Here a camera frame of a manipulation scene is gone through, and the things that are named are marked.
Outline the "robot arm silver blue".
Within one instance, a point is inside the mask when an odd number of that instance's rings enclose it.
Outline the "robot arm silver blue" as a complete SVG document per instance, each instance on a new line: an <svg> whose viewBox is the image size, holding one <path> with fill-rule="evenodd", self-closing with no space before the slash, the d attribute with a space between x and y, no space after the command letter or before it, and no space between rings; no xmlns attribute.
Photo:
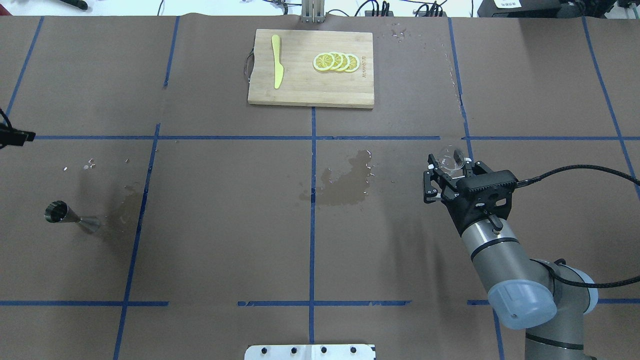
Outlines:
<svg viewBox="0 0 640 360"><path fill-rule="evenodd" d="M423 172L423 201L441 202L461 237L500 324L525 331L527 360L588 360L585 315L598 292L584 272L532 259L507 219L517 178L462 160L451 177L434 155Z"/></svg>

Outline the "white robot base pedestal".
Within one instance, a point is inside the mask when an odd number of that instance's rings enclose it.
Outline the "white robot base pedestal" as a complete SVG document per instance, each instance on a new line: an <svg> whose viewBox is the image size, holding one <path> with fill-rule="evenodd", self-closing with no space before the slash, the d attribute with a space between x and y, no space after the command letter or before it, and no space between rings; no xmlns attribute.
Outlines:
<svg viewBox="0 0 640 360"><path fill-rule="evenodd" d="M376 360L372 344L263 344L252 345L245 360Z"/></svg>

